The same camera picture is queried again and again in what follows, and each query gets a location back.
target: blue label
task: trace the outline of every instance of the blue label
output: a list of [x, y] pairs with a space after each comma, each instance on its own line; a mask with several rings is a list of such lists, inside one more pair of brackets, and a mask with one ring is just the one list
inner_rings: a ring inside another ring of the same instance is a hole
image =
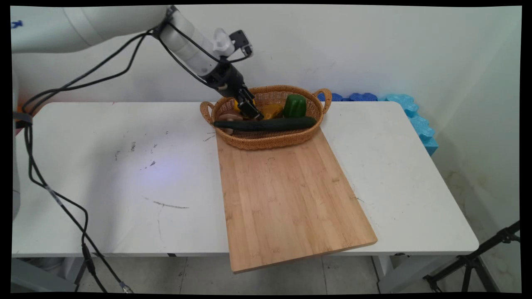
[[16, 27], [22, 27], [22, 20], [11, 22], [11, 29], [14, 29]]

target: black tripod leg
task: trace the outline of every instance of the black tripod leg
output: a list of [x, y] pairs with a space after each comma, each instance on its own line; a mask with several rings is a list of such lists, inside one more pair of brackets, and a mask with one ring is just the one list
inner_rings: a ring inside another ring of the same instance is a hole
[[465, 265], [465, 274], [464, 274], [464, 282], [462, 284], [462, 292], [467, 292], [469, 289], [469, 280], [471, 279], [471, 269], [472, 267], [470, 265]]
[[489, 274], [486, 272], [486, 269], [480, 263], [480, 260], [477, 258], [473, 260], [473, 263], [475, 265], [475, 271], [477, 272], [478, 278], [480, 278], [480, 281], [482, 282], [486, 292], [498, 292], [497, 288], [493, 284], [493, 281], [490, 279]]
[[463, 267], [466, 263], [467, 263], [467, 260], [461, 256], [457, 256], [457, 260], [450, 264], [449, 266], [447, 266], [445, 269], [443, 269], [442, 271], [434, 274], [432, 276], [432, 280], [433, 281], [440, 281], [442, 279], [444, 279], [445, 277], [447, 277], [448, 275], [452, 274], [454, 271], [457, 271], [458, 269], [460, 269], [461, 267]]
[[435, 281], [432, 276], [426, 275], [423, 279], [429, 283], [430, 289], [433, 290], [434, 293], [442, 293], [442, 290], [438, 287], [438, 282]]

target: scratch mark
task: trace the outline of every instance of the scratch mark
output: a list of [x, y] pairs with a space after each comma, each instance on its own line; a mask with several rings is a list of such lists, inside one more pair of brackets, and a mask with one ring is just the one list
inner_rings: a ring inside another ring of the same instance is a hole
[[161, 240], [161, 242], [163, 241], [163, 238], [161, 236], [161, 221], [160, 221], [161, 217], [160, 216], [161, 216], [161, 212], [163, 211], [163, 208], [164, 208], [164, 205], [159, 210], [159, 214], [157, 214], [157, 225], [158, 225], [158, 228], [159, 228], [159, 240]]
[[188, 209], [187, 206], [176, 206], [176, 205], [171, 205], [171, 204], [164, 204], [164, 203], [160, 203], [160, 202], [156, 202], [156, 201], [152, 201], [153, 203], [156, 203], [158, 205], [161, 205], [163, 207], [165, 206], [169, 206], [169, 207], [173, 207], [175, 209]]

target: tripod stand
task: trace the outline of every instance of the tripod stand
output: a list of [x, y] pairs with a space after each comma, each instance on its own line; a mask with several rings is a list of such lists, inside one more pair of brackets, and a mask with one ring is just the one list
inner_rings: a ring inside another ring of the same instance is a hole
[[486, 269], [481, 264], [478, 257], [501, 242], [508, 244], [512, 241], [517, 241], [521, 243], [521, 238], [515, 235], [515, 233], [520, 229], [520, 221], [521, 220], [518, 220], [511, 226], [501, 229], [495, 234], [495, 236], [482, 243], [480, 246], [478, 246], [478, 249], [473, 251], [472, 253], [468, 255], [459, 255], [457, 261], [455, 261], [442, 271], [438, 272], [434, 276], [427, 275], [423, 277], [423, 279], [429, 283], [430, 288], [434, 292], [442, 292], [442, 290], [438, 287], [438, 281], [442, 280], [449, 274], [465, 266], [462, 292], [467, 292], [469, 289], [469, 280], [471, 278], [472, 269], [475, 269], [475, 271], [477, 272], [478, 277], [480, 278], [480, 281], [484, 285], [484, 288], [487, 292], [496, 292], [497, 289], [493, 285], [493, 282], [490, 280]]

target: cable connector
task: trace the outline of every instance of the cable connector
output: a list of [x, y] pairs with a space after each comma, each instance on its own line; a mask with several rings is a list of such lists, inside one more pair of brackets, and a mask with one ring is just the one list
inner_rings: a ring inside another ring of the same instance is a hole
[[93, 276], [96, 275], [96, 267], [94, 267], [93, 259], [90, 257], [89, 248], [87, 247], [85, 243], [81, 245], [81, 252], [83, 253], [83, 258], [85, 260], [85, 265], [87, 266], [87, 270]]
[[161, 39], [161, 32], [163, 31], [164, 27], [168, 24], [168, 22], [170, 22], [170, 20], [172, 20], [172, 15], [175, 11], [179, 11], [177, 9], [177, 7], [175, 7], [174, 5], [171, 5], [168, 9], [167, 9], [167, 13], [166, 13], [166, 16], [164, 17], [164, 20], [159, 23], [159, 25], [157, 25], [155, 28], [153, 28], [153, 37], [155, 37], [156, 39]]
[[128, 285], [126, 285], [123, 281], [120, 282], [120, 287], [122, 287], [122, 291], [124, 291], [124, 293], [134, 294], [133, 290]]
[[55, 202], [57, 202], [60, 206], [63, 205], [63, 202], [59, 199], [57, 195], [55, 195], [55, 191], [53, 191], [50, 186], [47, 184], [44, 184], [44, 188], [50, 193], [50, 195], [55, 199]]

